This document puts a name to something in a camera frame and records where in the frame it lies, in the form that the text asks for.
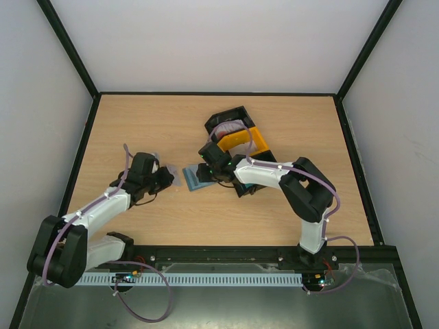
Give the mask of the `teal card holder wallet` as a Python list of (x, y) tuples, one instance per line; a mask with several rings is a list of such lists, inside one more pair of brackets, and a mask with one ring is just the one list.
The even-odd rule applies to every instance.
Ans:
[(201, 182), (196, 173), (198, 170), (197, 164), (190, 164), (189, 166), (182, 169), (182, 173), (187, 183), (187, 187), (190, 192), (200, 190), (201, 188), (206, 188), (208, 186), (214, 185), (214, 182)]

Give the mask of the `white pink blossom card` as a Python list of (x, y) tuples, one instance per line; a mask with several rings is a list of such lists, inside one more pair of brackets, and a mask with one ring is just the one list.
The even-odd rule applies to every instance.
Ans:
[(169, 173), (173, 176), (172, 185), (173, 186), (182, 186), (179, 170), (176, 165), (167, 164), (166, 165)]

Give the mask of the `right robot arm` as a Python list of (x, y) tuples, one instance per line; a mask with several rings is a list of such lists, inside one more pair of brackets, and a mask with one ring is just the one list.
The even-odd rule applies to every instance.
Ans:
[(340, 208), (340, 197), (312, 161), (300, 157), (295, 162), (270, 162), (249, 155), (231, 156), (214, 142), (205, 144), (198, 154), (205, 161), (197, 172), (200, 180), (213, 178), (282, 191), (301, 220), (298, 261), (309, 269), (322, 262), (322, 248), (327, 245), (327, 223)]

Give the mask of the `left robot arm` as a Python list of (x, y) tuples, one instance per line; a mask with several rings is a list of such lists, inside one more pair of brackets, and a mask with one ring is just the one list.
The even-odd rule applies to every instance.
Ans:
[(154, 155), (127, 156), (125, 169), (97, 199), (62, 217), (50, 215), (43, 220), (27, 270), (47, 284), (70, 288), (89, 269), (129, 260), (132, 238), (110, 232), (94, 241), (93, 235), (117, 215), (141, 205), (145, 195), (155, 197), (173, 182), (174, 176)]

